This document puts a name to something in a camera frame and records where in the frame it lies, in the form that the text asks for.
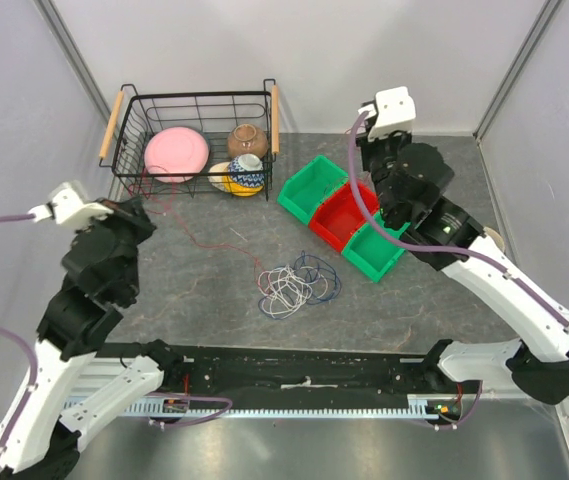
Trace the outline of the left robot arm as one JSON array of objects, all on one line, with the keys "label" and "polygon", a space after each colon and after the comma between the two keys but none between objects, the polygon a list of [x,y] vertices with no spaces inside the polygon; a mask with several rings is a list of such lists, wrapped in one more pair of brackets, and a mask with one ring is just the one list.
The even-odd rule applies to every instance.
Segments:
[{"label": "left robot arm", "polygon": [[92,363],[123,309],[139,293],[138,253],[156,227],[140,198],[86,201],[73,193],[0,223],[51,219],[75,237],[62,259],[65,276],[29,345],[0,327],[28,359],[27,373],[0,422],[0,479],[62,479],[92,437],[137,399],[183,382],[183,359],[165,342],[143,345],[131,366],[75,410],[62,406]]}]

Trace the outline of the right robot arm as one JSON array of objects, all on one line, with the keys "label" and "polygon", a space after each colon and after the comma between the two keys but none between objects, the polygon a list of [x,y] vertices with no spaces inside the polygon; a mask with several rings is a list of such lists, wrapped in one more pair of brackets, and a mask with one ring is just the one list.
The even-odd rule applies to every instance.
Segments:
[{"label": "right robot arm", "polygon": [[516,388],[556,405],[569,397],[569,310],[519,270],[466,210],[445,197],[454,172],[437,148],[407,131],[384,139],[353,131],[355,155],[369,172],[380,221],[367,222],[389,243],[468,289],[515,332],[514,339],[468,344],[440,340],[429,351],[422,381],[431,392],[477,381]]}]

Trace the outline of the red plastic bin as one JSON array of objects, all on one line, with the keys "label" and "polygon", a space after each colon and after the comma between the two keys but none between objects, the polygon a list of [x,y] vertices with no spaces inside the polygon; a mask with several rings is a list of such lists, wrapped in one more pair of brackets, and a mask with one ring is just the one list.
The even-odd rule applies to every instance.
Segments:
[{"label": "red plastic bin", "polygon": [[345,183],[316,209],[309,228],[336,252],[341,253],[366,223],[349,183]]}]

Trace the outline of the near green plastic bin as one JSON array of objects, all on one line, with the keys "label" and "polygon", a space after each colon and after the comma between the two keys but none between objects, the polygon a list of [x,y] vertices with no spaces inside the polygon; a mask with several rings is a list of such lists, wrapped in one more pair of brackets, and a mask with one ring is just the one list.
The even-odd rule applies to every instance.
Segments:
[{"label": "near green plastic bin", "polygon": [[369,223],[357,230],[342,251],[343,257],[374,283],[391,271],[404,253]]}]

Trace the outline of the green plastic bin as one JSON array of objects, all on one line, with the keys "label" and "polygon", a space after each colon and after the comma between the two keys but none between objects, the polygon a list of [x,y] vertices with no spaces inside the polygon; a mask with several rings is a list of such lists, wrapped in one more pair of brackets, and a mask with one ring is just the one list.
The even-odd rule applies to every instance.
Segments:
[{"label": "green plastic bin", "polygon": [[318,155],[285,181],[277,201],[301,223],[308,225],[319,206],[347,179],[345,170]]},{"label": "green plastic bin", "polygon": [[404,253],[369,223],[357,230],[342,251],[343,257],[374,283],[391,271]]}]

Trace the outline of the far green plastic bin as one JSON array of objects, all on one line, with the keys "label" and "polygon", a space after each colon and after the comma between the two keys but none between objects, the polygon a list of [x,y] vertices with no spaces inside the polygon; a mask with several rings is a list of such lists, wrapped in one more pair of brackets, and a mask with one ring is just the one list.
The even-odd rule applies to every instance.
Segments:
[{"label": "far green plastic bin", "polygon": [[277,201],[301,223],[308,225],[319,206],[347,179],[345,170],[318,155],[285,181]]}]

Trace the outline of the pink plate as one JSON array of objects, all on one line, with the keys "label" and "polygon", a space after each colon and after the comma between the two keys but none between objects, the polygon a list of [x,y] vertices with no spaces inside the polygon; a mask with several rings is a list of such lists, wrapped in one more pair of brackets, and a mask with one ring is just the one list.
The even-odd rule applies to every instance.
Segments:
[{"label": "pink plate", "polygon": [[188,127],[172,127],[154,135],[144,151],[145,169],[164,183],[183,183],[208,162],[205,137]]}]

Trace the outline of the beige mug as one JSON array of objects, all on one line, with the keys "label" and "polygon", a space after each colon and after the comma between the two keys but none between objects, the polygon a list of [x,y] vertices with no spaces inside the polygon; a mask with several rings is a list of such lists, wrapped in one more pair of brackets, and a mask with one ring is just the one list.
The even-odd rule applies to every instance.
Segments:
[{"label": "beige mug", "polygon": [[485,226],[484,227],[484,233],[493,240],[493,242],[495,243],[495,245],[497,246],[497,248],[504,253],[506,251],[506,244],[505,241],[503,239],[503,237],[500,235],[500,233],[498,231],[496,231],[495,229]]}]

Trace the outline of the cream bowl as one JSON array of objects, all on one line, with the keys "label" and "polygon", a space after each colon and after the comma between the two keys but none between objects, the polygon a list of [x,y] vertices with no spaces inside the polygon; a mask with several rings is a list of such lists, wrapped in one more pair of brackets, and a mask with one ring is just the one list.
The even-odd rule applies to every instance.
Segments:
[{"label": "cream bowl", "polygon": [[230,161],[220,162],[211,166],[208,170],[208,181],[216,189],[229,193],[231,191],[228,179]]}]

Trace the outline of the yellow bowl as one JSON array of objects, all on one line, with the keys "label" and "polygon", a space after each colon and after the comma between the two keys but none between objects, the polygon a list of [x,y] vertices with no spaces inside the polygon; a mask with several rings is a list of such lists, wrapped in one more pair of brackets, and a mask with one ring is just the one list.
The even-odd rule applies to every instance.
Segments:
[{"label": "yellow bowl", "polygon": [[241,198],[252,197],[263,190],[262,185],[256,187],[247,187],[240,185],[235,182],[230,176],[223,177],[222,185],[227,193]]}]

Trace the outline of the blue patterned bowl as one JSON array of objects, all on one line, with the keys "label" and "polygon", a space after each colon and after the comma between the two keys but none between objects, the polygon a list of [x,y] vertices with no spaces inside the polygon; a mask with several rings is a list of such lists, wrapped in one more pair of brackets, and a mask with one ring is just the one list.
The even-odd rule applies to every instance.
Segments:
[{"label": "blue patterned bowl", "polygon": [[233,182],[246,188],[260,188],[265,183],[263,162],[250,153],[235,157],[228,166],[228,175]]}]

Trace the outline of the brown ceramic bowl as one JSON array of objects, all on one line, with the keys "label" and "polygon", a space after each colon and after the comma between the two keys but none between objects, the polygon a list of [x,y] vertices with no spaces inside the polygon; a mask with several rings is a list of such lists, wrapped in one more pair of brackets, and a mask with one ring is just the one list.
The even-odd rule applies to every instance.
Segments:
[{"label": "brown ceramic bowl", "polygon": [[253,124],[241,124],[227,138],[227,151],[231,158],[253,154],[263,158],[268,151],[266,133]]}]

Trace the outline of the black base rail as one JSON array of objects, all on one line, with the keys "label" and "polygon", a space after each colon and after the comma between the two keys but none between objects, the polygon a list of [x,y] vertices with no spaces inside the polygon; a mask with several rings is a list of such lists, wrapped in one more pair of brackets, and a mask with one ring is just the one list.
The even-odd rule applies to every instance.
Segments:
[{"label": "black base rail", "polygon": [[476,381],[457,384],[424,355],[348,351],[176,346],[162,390],[193,396],[251,398],[305,396],[428,396],[474,394]]}]

